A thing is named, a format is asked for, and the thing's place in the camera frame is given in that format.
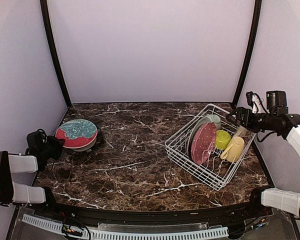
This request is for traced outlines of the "light teal bowl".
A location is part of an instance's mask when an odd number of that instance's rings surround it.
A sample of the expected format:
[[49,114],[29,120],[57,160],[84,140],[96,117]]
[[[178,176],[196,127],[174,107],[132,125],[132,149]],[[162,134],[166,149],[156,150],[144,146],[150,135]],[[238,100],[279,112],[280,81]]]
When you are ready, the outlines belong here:
[[207,114],[205,117],[215,124],[217,130],[221,129],[221,118],[217,114]]

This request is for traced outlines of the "patterned beige tall mug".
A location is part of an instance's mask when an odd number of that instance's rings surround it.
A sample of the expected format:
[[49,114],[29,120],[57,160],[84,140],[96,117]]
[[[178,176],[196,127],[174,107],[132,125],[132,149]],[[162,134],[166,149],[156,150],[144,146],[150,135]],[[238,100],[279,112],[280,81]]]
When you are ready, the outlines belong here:
[[243,127],[243,126],[239,126],[237,128],[236,133],[234,134],[235,137],[241,137],[241,138],[245,138],[248,137],[251,134],[251,131],[248,130],[247,128]]

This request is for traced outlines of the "lime green bowl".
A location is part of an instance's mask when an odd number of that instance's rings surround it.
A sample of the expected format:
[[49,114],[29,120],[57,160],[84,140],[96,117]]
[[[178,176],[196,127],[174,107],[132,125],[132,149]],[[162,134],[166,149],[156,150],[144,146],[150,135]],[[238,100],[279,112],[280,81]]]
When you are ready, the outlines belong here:
[[215,148],[218,150],[225,150],[231,141],[231,135],[225,130],[217,130]]

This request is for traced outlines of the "black left corner post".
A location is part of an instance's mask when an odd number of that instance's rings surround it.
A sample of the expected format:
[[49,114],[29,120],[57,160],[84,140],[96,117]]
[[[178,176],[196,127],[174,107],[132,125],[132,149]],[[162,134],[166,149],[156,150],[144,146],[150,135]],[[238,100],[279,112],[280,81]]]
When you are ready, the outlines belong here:
[[72,101],[66,86],[66,82],[64,79],[64,75],[62,72],[59,56],[57,53],[57,47],[54,39],[51,19],[50,19],[50,13],[49,13],[49,7],[48,7],[48,1],[47,0],[40,0],[40,9],[41,9],[41,15],[45,30],[45,35],[48,43],[48,48],[50,52],[50,56],[52,59],[54,71],[57,77],[57,81],[63,96],[63,100],[66,104],[66,107],[69,109],[72,106]]

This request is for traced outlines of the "black front table rail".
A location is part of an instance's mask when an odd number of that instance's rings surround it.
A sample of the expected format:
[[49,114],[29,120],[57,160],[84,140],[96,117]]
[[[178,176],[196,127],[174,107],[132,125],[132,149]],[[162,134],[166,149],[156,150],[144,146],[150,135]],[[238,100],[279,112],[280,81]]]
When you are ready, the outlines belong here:
[[235,205],[213,207],[197,210],[180,211],[120,211],[78,207],[56,203],[53,207],[34,204],[26,209],[41,217],[61,220],[67,223],[72,219],[86,226],[97,224],[118,224],[137,226],[164,226],[208,223],[210,226],[243,226],[245,220],[270,217],[273,210],[270,207],[254,208],[251,203],[244,202]]

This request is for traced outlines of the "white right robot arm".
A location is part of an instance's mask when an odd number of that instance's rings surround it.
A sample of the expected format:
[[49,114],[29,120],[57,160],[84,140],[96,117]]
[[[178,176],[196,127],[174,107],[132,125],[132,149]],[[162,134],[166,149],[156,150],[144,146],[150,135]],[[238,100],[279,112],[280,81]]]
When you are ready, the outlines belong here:
[[226,119],[254,133],[269,130],[283,138],[278,143],[271,138],[269,145],[261,148],[270,157],[266,166],[274,178],[274,186],[255,188],[245,205],[245,213],[256,217],[267,208],[274,208],[300,220],[300,186],[297,185],[300,176],[293,176],[300,167],[300,115],[289,113],[283,105],[270,107],[268,113],[238,107]]

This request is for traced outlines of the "red teal floral plate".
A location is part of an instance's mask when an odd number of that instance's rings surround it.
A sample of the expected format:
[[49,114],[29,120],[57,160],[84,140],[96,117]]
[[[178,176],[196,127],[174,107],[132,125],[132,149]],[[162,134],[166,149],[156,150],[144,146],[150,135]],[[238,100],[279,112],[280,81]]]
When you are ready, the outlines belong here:
[[88,146],[98,134],[97,126],[86,119],[74,119],[63,123],[55,133],[55,137],[64,140],[67,149],[79,149]]

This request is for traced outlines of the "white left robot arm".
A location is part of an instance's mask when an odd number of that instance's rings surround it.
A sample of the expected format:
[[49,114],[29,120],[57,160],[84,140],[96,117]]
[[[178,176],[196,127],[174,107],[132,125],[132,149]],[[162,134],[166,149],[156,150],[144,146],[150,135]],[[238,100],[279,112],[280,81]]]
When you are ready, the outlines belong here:
[[0,204],[41,205],[41,210],[50,218],[57,218],[60,206],[49,187],[17,183],[13,175],[42,172],[49,159],[57,160],[63,151],[64,139],[31,133],[26,138],[26,154],[9,154],[0,151]]

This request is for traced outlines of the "pale green flower plate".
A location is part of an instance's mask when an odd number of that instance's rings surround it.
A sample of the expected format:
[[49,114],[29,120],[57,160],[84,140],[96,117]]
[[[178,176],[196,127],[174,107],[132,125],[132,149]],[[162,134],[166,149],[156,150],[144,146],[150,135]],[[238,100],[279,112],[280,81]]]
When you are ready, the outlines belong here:
[[190,132],[189,140],[188,140],[188,146],[187,146],[187,155],[191,159],[191,147],[192,142],[194,140],[194,137],[196,135],[196,132],[200,129],[200,127],[204,124],[210,123],[211,121],[207,117],[201,118],[193,127],[193,129]]

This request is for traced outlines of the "black corner post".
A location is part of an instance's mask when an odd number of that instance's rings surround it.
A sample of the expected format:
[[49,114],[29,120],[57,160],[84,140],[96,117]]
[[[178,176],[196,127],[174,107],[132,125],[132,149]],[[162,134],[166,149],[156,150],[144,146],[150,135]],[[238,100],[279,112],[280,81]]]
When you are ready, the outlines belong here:
[[47,0],[40,0],[40,9],[41,9],[41,15],[45,30],[45,35],[48,43],[48,48],[50,52],[50,56],[52,59],[54,71],[57,77],[57,81],[63,96],[63,100],[66,104],[66,107],[69,109],[72,106],[72,101],[66,86],[66,82],[64,79],[64,75],[62,72],[59,56],[57,53],[57,47],[54,39],[51,19],[50,19],[50,13],[49,13],[49,7],[48,7],[48,1]]
[[262,8],[262,0],[255,0],[246,52],[245,52],[240,76],[238,79],[238,83],[236,86],[236,90],[234,93],[234,97],[230,104],[232,109],[235,109],[238,106],[238,103],[239,103],[239,100],[240,100],[240,97],[241,97],[241,94],[243,91],[243,87],[245,84],[245,80],[246,80],[246,77],[248,74],[248,70],[249,70],[249,66],[250,66],[250,62],[251,62],[251,58],[252,58],[252,54],[253,54],[253,50],[254,50],[254,45],[255,45],[255,41],[256,41],[258,26],[259,26],[261,8]]

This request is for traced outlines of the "yellow mug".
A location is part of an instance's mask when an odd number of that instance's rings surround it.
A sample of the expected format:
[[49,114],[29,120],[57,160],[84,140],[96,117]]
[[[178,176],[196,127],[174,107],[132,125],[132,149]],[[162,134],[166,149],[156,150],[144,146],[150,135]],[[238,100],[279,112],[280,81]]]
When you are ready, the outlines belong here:
[[230,163],[236,163],[240,159],[244,147],[245,147],[244,139],[239,136],[234,136],[230,140],[226,149],[220,155],[220,159],[227,160]]

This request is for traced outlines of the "black right corner post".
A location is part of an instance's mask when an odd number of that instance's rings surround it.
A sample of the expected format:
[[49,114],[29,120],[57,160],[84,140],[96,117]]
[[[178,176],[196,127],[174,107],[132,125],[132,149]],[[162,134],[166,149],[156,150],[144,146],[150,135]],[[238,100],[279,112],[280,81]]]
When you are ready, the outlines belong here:
[[243,91],[243,87],[245,84],[245,80],[246,80],[246,77],[248,74],[248,70],[249,70],[249,66],[250,66],[250,62],[251,62],[251,58],[252,58],[252,54],[253,54],[253,50],[254,50],[254,45],[255,45],[255,41],[256,41],[258,26],[259,26],[261,8],[262,8],[262,0],[255,0],[246,52],[245,52],[240,76],[238,79],[238,83],[236,86],[236,90],[234,93],[234,97],[230,104],[232,109],[235,109],[238,106],[238,103],[239,103],[239,100],[240,100],[240,97],[241,97],[241,94]]

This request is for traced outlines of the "pink polka dot plate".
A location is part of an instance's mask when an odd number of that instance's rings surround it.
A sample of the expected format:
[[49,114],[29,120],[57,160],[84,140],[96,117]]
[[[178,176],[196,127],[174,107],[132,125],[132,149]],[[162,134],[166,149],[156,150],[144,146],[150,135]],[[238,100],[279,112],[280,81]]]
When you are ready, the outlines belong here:
[[217,127],[213,122],[203,124],[191,142],[190,156],[197,164],[202,165],[211,155],[217,139]]

